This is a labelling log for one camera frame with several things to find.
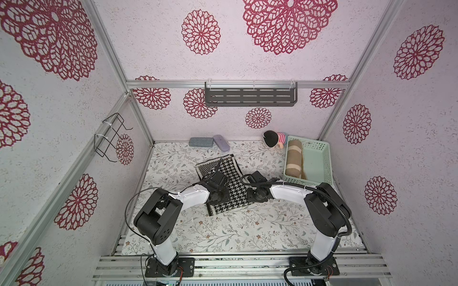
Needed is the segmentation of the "black white knitted scarf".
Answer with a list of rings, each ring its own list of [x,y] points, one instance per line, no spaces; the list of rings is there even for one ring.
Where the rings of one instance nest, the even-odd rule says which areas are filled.
[[[214,206],[207,203],[209,216],[249,206],[251,203],[247,200],[247,186],[241,183],[240,179],[243,174],[233,154],[207,160],[197,164],[195,168],[199,178],[203,179],[209,176],[217,166],[219,166],[218,171],[228,179],[225,186],[229,190],[230,200]]]

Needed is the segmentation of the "brown beige striped scarf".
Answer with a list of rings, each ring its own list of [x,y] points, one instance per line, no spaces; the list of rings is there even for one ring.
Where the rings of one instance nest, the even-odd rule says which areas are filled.
[[[307,179],[304,170],[302,142],[298,139],[291,140],[287,144],[285,175],[298,179]]]

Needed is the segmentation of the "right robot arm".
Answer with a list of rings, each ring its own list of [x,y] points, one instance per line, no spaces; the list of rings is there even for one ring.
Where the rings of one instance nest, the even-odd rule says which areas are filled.
[[[342,237],[353,233],[349,221],[351,210],[328,183],[311,187],[278,178],[267,180],[256,171],[244,175],[241,183],[248,187],[247,200],[264,203],[271,199],[286,200],[305,206],[317,230],[308,253],[312,263],[329,260],[340,244]]]

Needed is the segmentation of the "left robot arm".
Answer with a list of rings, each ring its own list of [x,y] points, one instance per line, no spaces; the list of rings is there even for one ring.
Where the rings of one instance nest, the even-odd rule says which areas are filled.
[[[227,187],[229,179],[219,171],[185,188],[172,193],[163,188],[154,190],[134,218],[134,226],[152,246],[156,260],[162,266],[171,266],[178,257],[169,238],[180,213],[191,207],[218,205],[230,200]]]

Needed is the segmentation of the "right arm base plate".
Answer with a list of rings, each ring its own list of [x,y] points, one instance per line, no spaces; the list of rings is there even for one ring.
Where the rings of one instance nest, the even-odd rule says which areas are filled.
[[[317,262],[313,258],[306,256],[290,257],[289,267],[293,276],[337,276],[340,275],[340,270],[334,257],[322,262],[321,264],[312,267]]]

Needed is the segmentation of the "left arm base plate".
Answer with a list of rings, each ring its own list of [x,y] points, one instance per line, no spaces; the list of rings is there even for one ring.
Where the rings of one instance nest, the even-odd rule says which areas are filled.
[[[195,269],[195,258],[193,257],[176,257],[170,264],[162,264],[158,259],[149,259],[145,277],[147,278],[163,278],[177,277],[188,278],[193,277]]]

